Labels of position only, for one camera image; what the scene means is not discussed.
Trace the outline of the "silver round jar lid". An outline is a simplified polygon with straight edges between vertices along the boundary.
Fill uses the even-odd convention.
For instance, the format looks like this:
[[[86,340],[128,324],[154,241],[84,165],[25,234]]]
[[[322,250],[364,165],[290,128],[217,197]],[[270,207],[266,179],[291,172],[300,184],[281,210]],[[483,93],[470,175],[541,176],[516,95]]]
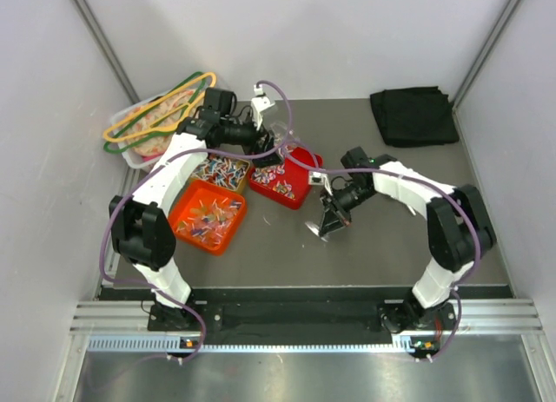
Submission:
[[[307,229],[314,234],[316,237],[318,237],[320,240],[328,242],[329,241],[329,236],[327,234],[321,234],[320,233],[320,227],[312,222],[312,221],[306,221],[305,222],[305,226],[307,227]]]

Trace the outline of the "red candy tray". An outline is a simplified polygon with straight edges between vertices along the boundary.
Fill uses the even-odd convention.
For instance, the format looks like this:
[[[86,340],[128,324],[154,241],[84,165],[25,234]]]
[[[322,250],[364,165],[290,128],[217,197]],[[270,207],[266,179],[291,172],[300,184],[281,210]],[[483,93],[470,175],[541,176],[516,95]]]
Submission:
[[[253,174],[255,168],[252,168],[248,173],[248,185],[257,194],[277,202],[286,208],[297,210],[303,205],[312,189],[312,186],[308,184],[308,170],[301,167],[297,162],[291,161],[290,158],[285,159],[282,165],[284,165],[286,169],[286,180],[293,185],[295,193],[295,198],[293,200],[279,195],[270,189],[256,186],[253,182],[250,182],[249,178]]]

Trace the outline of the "clear glass jar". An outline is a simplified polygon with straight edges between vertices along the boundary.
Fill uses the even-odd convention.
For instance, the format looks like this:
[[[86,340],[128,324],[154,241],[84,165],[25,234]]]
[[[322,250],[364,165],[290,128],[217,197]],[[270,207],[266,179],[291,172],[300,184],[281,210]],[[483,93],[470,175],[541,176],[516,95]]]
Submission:
[[[285,156],[299,147],[299,139],[295,137],[293,130],[288,130],[288,125],[285,122],[274,121],[269,128],[274,134],[275,146],[279,147],[278,154]]]

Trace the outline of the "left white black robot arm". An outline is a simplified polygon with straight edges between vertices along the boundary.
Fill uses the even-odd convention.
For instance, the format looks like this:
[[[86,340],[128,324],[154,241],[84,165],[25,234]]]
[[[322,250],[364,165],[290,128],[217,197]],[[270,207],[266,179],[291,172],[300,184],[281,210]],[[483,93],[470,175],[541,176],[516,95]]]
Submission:
[[[207,89],[198,112],[179,122],[166,152],[137,189],[109,204],[111,228],[105,239],[149,283],[155,316],[178,329],[192,327],[197,310],[188,303],[191,288],[174,261],[176,237],[169,210],[195,168],[221,145],[241,147],[240,159],[257,168],[282,162],[275,134],[263,124],[275,102],[262,85],[255,84],[245,119],[233,114],[234,92]]]

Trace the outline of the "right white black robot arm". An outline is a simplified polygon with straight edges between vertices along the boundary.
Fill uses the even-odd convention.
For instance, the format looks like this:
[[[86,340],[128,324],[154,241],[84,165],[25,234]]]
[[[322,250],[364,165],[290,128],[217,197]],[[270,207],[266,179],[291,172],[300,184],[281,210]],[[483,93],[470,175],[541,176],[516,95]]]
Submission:
[[[422,216],[431,259],[402,303],[381,309],[381,320],[392,333],[428,327],[437,309],[497,242],[480,191],[473,185],[432,181],[390,155],[370,157],[361,147],[348,150],[341,164],[350,178],[343,188],[326,182],[320,195],[323,214],[314,233],[326,239],[347,227],[352,210],[376,194]]]

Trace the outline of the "pile of wrapped candies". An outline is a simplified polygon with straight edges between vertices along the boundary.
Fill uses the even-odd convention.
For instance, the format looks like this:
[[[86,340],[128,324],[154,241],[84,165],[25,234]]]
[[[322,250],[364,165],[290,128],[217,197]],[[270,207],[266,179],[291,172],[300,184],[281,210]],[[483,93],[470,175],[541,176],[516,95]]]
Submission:
[[[249,178],[256,186],[267,188],[273,192],[293,200],[295,193],[293,185],[286,180],[284,165],[274,165],[266,168],[256,168]]]

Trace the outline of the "gold tin candy box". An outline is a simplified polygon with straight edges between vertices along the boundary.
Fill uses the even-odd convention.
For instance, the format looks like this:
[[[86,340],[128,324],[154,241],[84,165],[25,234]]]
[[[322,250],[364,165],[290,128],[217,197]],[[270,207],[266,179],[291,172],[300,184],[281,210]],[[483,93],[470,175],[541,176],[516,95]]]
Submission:
[[[239,194],[245,188],[250,169],[249,161],[221,155],[209,155],[195,168],[189,178],[205,181]]]

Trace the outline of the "orange candy tray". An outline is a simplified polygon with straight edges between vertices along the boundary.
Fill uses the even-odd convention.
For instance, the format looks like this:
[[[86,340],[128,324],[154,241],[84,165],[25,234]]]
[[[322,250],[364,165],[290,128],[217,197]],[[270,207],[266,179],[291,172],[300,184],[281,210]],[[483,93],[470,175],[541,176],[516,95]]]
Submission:
[[[173,206],[169,224],[178,240],[222,255],[247,211],[247,202],[240,194],[193,180]]]

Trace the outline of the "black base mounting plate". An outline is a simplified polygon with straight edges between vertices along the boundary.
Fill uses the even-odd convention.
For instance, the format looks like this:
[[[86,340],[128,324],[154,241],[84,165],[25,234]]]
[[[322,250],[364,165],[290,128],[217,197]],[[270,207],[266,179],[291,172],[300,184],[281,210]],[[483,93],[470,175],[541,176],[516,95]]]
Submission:
[[[296,301],[197,301],[193,308],[204,319],[207,331],[218,333],[253,333],[262,336],[280,327],[292,331],[362,333],[401,333],[409,329],[425,331],[449,330],[455,322],[455,311],[445,303],[417,320],[402,312],[401,303],[356,300]]]

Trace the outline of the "black folded cloth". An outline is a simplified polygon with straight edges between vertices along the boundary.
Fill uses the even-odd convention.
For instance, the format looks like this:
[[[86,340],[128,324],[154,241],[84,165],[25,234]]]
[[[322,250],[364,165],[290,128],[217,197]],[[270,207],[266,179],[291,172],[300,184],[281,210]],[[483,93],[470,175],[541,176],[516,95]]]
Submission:
[[[370,107],[388,146],[419,148],[460,140],[453,104],[437,87],[385,89],[369,96]]]

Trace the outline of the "aluminium frame rail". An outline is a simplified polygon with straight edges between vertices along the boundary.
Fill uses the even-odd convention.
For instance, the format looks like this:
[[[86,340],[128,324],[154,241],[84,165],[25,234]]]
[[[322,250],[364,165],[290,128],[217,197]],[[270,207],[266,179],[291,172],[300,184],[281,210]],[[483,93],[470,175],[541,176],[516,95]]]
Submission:
[[[459,335],[520,335],[543,332],[532,300],[463,300]],[[149,316],[137,301],[84,301],[77,305],[72,333],[148,334]]]

